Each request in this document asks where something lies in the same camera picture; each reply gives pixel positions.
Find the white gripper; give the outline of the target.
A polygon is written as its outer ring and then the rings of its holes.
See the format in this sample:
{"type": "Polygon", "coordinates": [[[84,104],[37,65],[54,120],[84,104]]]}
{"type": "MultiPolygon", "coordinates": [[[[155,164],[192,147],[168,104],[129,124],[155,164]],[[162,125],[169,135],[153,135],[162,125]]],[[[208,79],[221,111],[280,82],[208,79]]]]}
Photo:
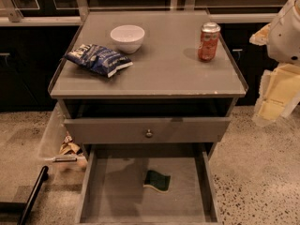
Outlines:
{"type": "Polygon", "coordinates": [[[288,0],[249,42],[267,45],[268,56],[280,62],[273,71],[263,72],[254,107],[253,122],[265,127],[287,118],[300,102],[300,0],[288,0]]]}

